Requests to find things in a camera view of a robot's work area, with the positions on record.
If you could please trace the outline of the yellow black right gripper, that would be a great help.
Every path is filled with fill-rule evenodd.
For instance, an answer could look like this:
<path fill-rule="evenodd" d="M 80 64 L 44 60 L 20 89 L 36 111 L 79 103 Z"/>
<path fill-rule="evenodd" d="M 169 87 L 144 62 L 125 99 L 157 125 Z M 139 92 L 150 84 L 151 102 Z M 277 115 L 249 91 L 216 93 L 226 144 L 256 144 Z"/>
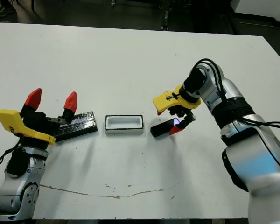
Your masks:
<path fill-rule="evenodd" d="M 153 104 L 157 110 L 157 115 L 161 115 L 166 110 L 173 116 L 185 118 L 179 124 L 174 125 L 169 134 L 173 135 L 177 132 L 184 130 L 193 118 L 187 117 L 193 109 L 196 109 L 201 104 L 201 99 L 197 98 L 196 102 L 189 102 L 182 97 L 182 85 L 178 85 L 173 91 L 166 91 L 163 94 L 153 98 Z"/>

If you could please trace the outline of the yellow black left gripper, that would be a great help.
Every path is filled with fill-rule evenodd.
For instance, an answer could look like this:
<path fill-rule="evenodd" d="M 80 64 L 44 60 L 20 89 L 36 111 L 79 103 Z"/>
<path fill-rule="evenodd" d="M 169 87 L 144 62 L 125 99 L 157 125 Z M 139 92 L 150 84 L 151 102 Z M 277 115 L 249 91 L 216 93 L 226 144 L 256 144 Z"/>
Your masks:
<path fill-rule="evenodd" d="M 20 112 L 16 110 L 0 110 L 0 122 L 6 131 L 16 136 L 42 140 L 53 145 L 56 141 L 54 134 L 60 125 L 70 124 L 77 109 L 77 93 L 73 91 L 66 99 L 62 116 L 47 117 L 38 112 L 42 89 L 32 91 Z"/>

